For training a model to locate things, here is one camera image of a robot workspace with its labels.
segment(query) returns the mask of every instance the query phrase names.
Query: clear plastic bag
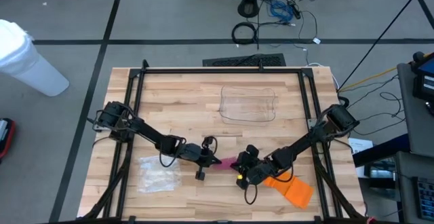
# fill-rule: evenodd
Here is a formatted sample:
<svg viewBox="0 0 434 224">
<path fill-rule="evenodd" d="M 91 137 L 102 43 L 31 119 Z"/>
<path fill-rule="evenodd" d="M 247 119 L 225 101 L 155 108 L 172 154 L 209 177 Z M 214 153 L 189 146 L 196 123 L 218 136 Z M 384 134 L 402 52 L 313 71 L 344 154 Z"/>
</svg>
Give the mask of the clear plastic bag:
<svg viewBox="0 0 434 224">
<path fill-rule="evenodd" d="M 226 124 L 265 126 L 275 119 L 276 95 L 270 88 L 248 89 L 224 86 L 220 115 Z"/>
<path fill-rule="evenodd" d="M 161 156 L 161 161 L 168 165 L 172 157 Z M 170 167 L 164 167 L 159 156 L 142 157 L 139 159 L 138 188 L 140 193 L 153 193 L 157 191 L 173 191 L 181 186 L 181 171 L 178 160 Z"/>
</svg>

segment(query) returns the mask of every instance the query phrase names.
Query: orange cloth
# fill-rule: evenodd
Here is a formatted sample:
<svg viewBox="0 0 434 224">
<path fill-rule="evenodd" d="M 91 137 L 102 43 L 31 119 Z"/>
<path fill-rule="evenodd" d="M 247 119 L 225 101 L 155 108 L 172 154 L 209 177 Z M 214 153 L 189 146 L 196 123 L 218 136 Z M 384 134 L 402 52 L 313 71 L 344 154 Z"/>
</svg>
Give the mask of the orange cloth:
<svg viewBox="0 0 434 224">
<path fill-rule="evenodd" d="M 285 172 L 277 178 L 284 181 L 289 179 L 289 177 L 290 174 Z M 291 181 L 287 183 L 282 183 L 276 181 L 272 177 L 268 177 L 265 179 L 264 184 L 267 187 L 276 188 L 281 195 L 285 196 L 287 200 L 299 208 L 306 208 L 309 201 L 311 201 L 313 194 L 313 188 L 298 179 L 296 176 L 293 176 Z"/>
</svg>

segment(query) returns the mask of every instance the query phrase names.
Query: wooden tabletop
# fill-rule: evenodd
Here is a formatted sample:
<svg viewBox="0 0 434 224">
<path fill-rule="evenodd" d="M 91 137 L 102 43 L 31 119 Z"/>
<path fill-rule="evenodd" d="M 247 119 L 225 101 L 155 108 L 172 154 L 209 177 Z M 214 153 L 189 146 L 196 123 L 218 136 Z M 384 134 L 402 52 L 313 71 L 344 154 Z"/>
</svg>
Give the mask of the wooden tabletop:
<svg viewBox="0 0 434 224">
<path fill-rule="evenodd" d="M 113 69 L 104 103 L 124 100 L 129 70 Z M 332 74 L 328 67 L 315 67 L 313 70 L 321 109 L 324 110 L 338 102 Z M 219 113 L 223 86 L 272 89 L 275 93 L 275 119 L 260 126 L 224 123 Z M 135 87 L 130 106 L 134 103 Z M 307 90 L 314 115 L 310 90 Z M 278 147 L 291 145 L 307 133 L 295 74 L 146 74 L 139 116 L 162 134 L 185 137 L 188 143 L 200 144 L 205 136 L 215 136 L 218 140 L 216 156 L 220 159 L 236 156 L 249 144 L 259 148 L 260 157 L 263 157 Z M 108 136 L 108 132 L 97 134 L 96 139 L 104 136 Z M 78 216 L 87 213 L 106 189 L 114 148 L 115 143 L 110 139 L 95 145 Z M 337 185 L 363 214 L 365 207 L 351 150 L 340 143 L 332 143 L 330 154 Z M 139 159 L 155 155 L 158 151 L 153 144 L 135 137 L 123 219 L 135 215 L 138 220 L 160 221 L 312 221 L 315 215 L 322 215 L 310 149 L 301 153 L 294 162 L 294 174 L 315 189 L 305 210 L 294 207 L 276 189 L 264 185 L 258 186 L 258 198 L 249 206 L 245 203 L 243 190 L 235 184 L 237 172 L 205 168 L 205 180 L 197 181 L 197 165 L 182 160 L 179 161 L 180 187 L 174 191 L 140 193 Z M 330 191 L 326 189 L 330 214 L 334 215 Z M 114 194 L 111 213 L 115 213 L 118 190 Z"/>
</svg>

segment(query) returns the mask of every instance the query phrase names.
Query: pink object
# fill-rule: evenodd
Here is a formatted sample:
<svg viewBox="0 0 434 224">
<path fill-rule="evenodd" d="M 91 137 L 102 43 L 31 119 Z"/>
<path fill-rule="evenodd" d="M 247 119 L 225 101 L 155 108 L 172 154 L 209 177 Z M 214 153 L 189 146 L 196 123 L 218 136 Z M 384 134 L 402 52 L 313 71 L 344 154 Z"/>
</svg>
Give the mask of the pink object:
<svg viewBox="0 0 434 224">
<path fill-rule="evenodd" d="M 213 168 L 216 170 L 230 170 L 230 169 L 232 169 L 231 164 L 235 163 L 237 161 L 237 158 L 236 157 L 230 157 L 230 158 L 222 159 L 221 161 L 222 161 L 221 164 L 212 165 Z"/>
</svg>

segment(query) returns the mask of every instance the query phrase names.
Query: white cable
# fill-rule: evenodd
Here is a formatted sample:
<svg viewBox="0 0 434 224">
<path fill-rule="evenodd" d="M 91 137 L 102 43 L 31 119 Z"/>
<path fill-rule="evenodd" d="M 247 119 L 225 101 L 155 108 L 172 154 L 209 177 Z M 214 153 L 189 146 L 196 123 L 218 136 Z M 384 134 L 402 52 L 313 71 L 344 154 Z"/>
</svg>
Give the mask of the white cable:
<svg viewBox="0 0 434 224">
<path fill-rule="evenodd" d="M 319 67 L 324 67 L 322 64 L 317 63 L 317 62 L 309 63 L 309 65 L 307 65 L 306 67 L 310 67 L 312 65 L 316 65 L 316 66 L 319 66 Z M 335 78 L 335 76 L 333 75 L 333 73 L 332 73 L 332 77 L 333 77 L 333 81 L 334 81 L 334 87 L 337 90 L 339 90 L 340 86 L 339 86 L 338 80 Z"/>
</svg>

